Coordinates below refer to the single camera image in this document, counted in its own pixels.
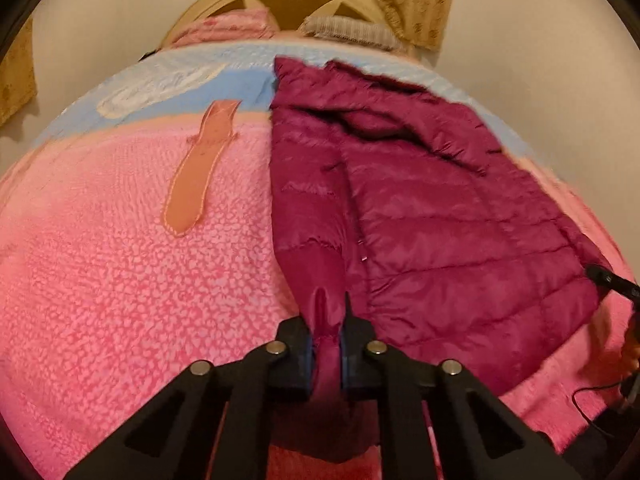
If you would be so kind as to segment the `right hand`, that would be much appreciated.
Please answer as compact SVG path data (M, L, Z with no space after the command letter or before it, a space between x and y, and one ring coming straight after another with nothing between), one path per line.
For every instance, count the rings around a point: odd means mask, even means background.
M639 370L640 344L634 337L627 338L620 352L620 374L629 377Z

